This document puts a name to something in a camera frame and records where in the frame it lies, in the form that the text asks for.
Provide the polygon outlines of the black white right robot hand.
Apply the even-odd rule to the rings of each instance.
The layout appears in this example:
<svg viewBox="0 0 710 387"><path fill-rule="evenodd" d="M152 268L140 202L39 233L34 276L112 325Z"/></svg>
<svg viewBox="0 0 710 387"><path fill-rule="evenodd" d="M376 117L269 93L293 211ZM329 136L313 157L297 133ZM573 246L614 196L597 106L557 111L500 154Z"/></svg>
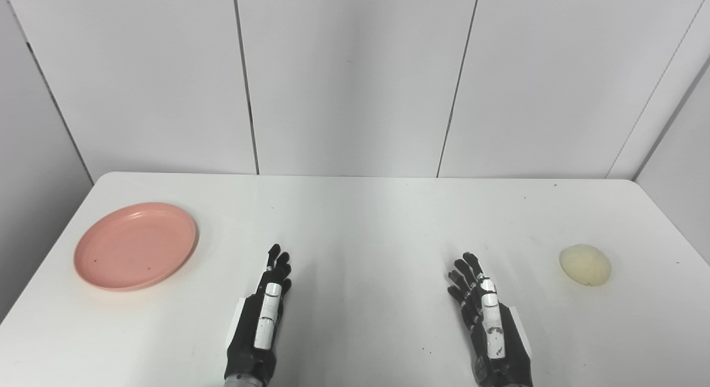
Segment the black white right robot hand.
<svg viewBox="0 0 710 387"><path fill-rule="evenodd" d="M479 259L464 252L447 274L473 349L477 386L533 386L529 349L512 309L499 299Z"/></svg>

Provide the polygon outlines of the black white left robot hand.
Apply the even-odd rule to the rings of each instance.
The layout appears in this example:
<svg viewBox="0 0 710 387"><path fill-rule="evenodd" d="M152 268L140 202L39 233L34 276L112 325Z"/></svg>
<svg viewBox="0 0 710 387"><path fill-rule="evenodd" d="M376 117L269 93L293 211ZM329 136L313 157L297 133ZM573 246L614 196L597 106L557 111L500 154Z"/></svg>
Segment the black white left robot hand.
<svg viewBox="0 0 710 387"><path fill-rule="evenodd" d="M292 287L290 254L276 243L254 294L245 299L227 347L226 386L267 386L276 372L276 337Z"/></svg>

